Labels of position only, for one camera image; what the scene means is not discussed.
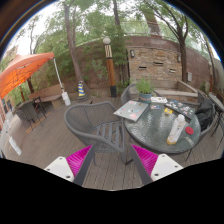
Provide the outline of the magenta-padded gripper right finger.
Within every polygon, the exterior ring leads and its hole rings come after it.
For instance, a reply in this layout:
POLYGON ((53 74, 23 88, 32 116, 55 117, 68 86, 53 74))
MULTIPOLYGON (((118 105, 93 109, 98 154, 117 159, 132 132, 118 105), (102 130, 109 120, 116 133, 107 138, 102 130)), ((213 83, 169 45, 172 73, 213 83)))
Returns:
POLYGON ((130 152, 143 185, 147 185, 182 169, 166 154, 157 155, 140 146, 131 145, 130 152))

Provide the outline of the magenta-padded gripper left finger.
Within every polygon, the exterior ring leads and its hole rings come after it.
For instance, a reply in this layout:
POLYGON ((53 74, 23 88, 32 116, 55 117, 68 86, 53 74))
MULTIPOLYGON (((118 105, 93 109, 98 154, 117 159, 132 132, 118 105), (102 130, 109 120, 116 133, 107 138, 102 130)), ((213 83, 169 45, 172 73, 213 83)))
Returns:
POLYGON ((94 157, 93 146, 87 146, 68 157, 59 156, 45 171, 81 186, 94 157))

